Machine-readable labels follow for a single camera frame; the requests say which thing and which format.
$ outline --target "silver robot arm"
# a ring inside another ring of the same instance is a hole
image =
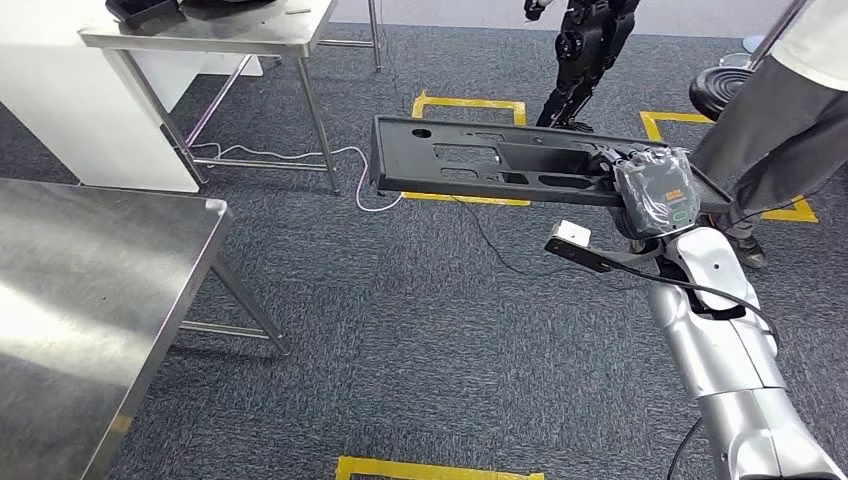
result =
[[[664,256],[690,282],[759,306],[730,244],[717,230],[689,230],[669,241]],[[710,293],[697,291],[696,296],[713,310],[734,306]],[[667,284],[653,286],[649,303],[698,402],[717,478],[846,479],[792,406],[765,322],[749,310],[727,321],[702,318],[683,289]]]

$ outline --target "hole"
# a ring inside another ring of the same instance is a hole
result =
[[[553,175],[541,175],[539,181],[549,187],[564,187],[564,188],[589,188],[592,182],[585,178],[578,177],[554,177]]]
[[[501,172],[501,179],[504,183],[517,183],[519,185],[527,185],[530,183],[527,181],[527,177],[515,172]]]
[[[513,150],[510,148],[510,144],[506,143],[501,146],[501,151],[506,158],[505,162],[513,170],[525,170],[542,174],[594,175],[593,172],[588,171],[588,165],[592,160],[592,155],[589,152],[567,148],[551,148],[546,145],[537,144],[535,147],[521,147],[521,149],[534,149],[533,155],[527,155],[521,149],[515,150],[513,153]]]
[[[477,132],[475,135],[477,135],[480,138],[485,138],[486,140],[494,140],[496,142],[503,142],[504,141],[503,135],[501,135],[500,133]]]
[[[495,165],[501,163],[498,151],[492,147],[438,144],[433,147],[433,151],[436,152],[436,158],[443,162]]]
[[[477,180],[477,172],[463,168],[443,168],[442,175],[454,180]]]

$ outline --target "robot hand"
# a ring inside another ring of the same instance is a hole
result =
[[[524,0],[524,17],[531,22],[539,20],[545,7],[554,0]]]

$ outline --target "black plastic part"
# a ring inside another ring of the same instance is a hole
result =
[[[649,243],[644,252],[622,253],[595,250],[561,238],[551,237],[545,244],[545,250],[596,272],[606,273],[625,267],[635,268],[637,265],[660,257],[664,251],[662,244],[656,239],[650,240]]]
[[[689,85],[689,100],[702,115],[716,121],[751,73],[739,67],[708,68]]]
[[[179,15],[180,6],[177,0],[106,0],[106,9],[137,30],[150,20]]]
[[[539,127],[377,116],[371,179],[381,190],[624,207],[593,159],[602,148],[659,142]],[[437,148],[489,151],[475,161],[439,157]],[[730,197],[697,169],[701,210],[729,210]]]

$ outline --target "metal pole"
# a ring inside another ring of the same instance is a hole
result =
[[[260,340],[271,339],[271,337],[265,334],[264,330],[234,327],[232,325],[217,325],[214,323],[190,322],[188,320],[184,320],[183,323],[180,324],[180,328],[183,330],[191,330],[193,332],[217,333],[233,337],[258,338]]]
[[[380,58],[380,32],[377,29],[377,5],[376,0],[368,0],[368,15],[371,18],[371,41],[374,43],[374,64],[377,71],[383,70],[383,61]]]
[[[283,355],[288,355],[291,353],[291,347],[289,343],[283,339],[283,334],[274,325],[271,320],[265,315],[265,312],[262,310],[262,307],[256,303],[256,300],[253,298],[253,295],[245,288],[245,286],[241,283],[238,276],[236,276],[235,272],[233,272],[221,255],[217,255],[215,257],[215,261],[212,262],[212,271],[215,272],[215,275],[221,279],[221,283],[227,287],[230,293],[236,297],[236,300],[247,310],[247,313],[250,314],[250,318],[253,319],[262,330],[265,330],[265,333],[268,334],[269,340],[274,343],[274,345],[282,352]]]
[[[330,150],[330,142],[327,140],[327,132],[324,130],[324,122],[321,121],[321,114],[318,112],[315,95],[312,93],[312,85],[309,83],[309,72],[306,70],[305,58],[297,58],[297,70],[300,73],[300,83],[303,84],[303,91],[306,92],[306,102],[309,104],[309,111],[312,112],[312,121],[315,123],[315,131],[318,133],[318,143],[321,144],[324,162],[327,164],[327,176],[330,177],[330,186],[333,189],[333,193],[339,194],[341,193],[341,189],[339,188],[339,181],[336,176],[336,165],[333,161],[332,150]]]
[[[374,48],[374,42],[363,42],[362,40],[321,40],[318,45],[325,47],[354,47]]]
[[[191,133],[186,137],[186,145],[189,147],[194,145],[197,137],[200,136],[200,132],[203,131],[203,128],[209,123],[209,119],[212,118],[212,115],[215,113],[215,110],[218,109],[218,106],[221,105],[221,102],[224,100],[224,97],[227,96],[227,92],[230,91],[230,88],[236,83],[236,79],[241,75],[241,72],[247,67],[247,64],[250,62],[250,59],[253,58],[253,55],[245,55],[242,59],[241,63],[239,63],[236,70],[230,74],[230,77],[227,78],[227,81],[224,82],[224,86],[218,92],[218,95],[215,95],[215,99],[212,100],[212,103],[206,108],[206,111],[201,115],[200,120],[197,121],[197,124],[191,130]]]
[[[144,72],[141,71],[141,67],[138,66],[133,56],[127,50],[114,50],[124,64],[127,66],[130,75],[135,80],[138,85],[141,93],[150,102],[150,105],[153,107],[153,110],[156,112],[156,116],[159,117],[159,121],[162,122],[162,125],[165,127],[165,130],[168,131],[168,135],[174,140],[174,143],[177,144],[177,148],[180,150],[182,155],[177,155],[180,157],[180,161],[188,170],[188,173],[194,178],[198,184],[205,184],[209,180],[205,175],[197,168],[197,165],[194,164],[194,156],[191,154],[191,150],[188,148],[185,140],[183,139],[182,133],[180,133],[180,129],[174,124],[174,121],[171,120],[171,116],[168,114],[168,110],[162,105],[162,102],[159,101],[159,97],[156,95],[156,92],[153,90],[153,87],[150,85],[150,82],[147,80],[147,77],[144,76]]]
[[[276,170],[306,170],[310,172],[327,171],[327,167],[325,165],[312,165],[309,163],[255,162],[251,160],[228,160],[218,158],[195,158],[194,163],[198,165],[218,165],[221,167],[272,168]]]
[[[807,3],[807,0],[794,0],[789,7],[780,15],[780,18],[777,20],[777,23],[771,27],[771,30],[766,34],[763,41],[760,42],[760,45],[751,54],[751,59],[748,60],[747,68],[749,70],[756,70],[757,67],[763,63],[763,60],[768,55],[771,47],[777,42],[777,39],[783,35],[783,32],[789,27],[789,24],[792,23],[792,20],[798,15],[802,8],[804,8],[804,4]]]

